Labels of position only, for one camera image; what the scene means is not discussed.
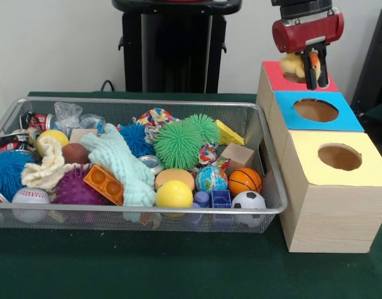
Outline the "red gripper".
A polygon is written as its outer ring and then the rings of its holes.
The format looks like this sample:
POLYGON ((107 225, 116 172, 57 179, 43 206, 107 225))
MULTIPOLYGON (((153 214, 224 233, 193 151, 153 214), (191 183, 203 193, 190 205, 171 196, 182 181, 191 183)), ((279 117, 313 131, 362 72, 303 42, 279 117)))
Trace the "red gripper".
POLYGON ((317 52, 302 54, 305 80, 309 90, 317 88, 318 57, 320 60, 319 87, 326 87, 329 83, 327 72, 327 49, 325 45, 339 40, 344 30, 342 12, 331 13, 324 11, 316 15, 299 17, 296 19, 281 19, 272 27, 273 39, 281 53, 295 53, 305 50, 309 45, 319 42, 317 52))

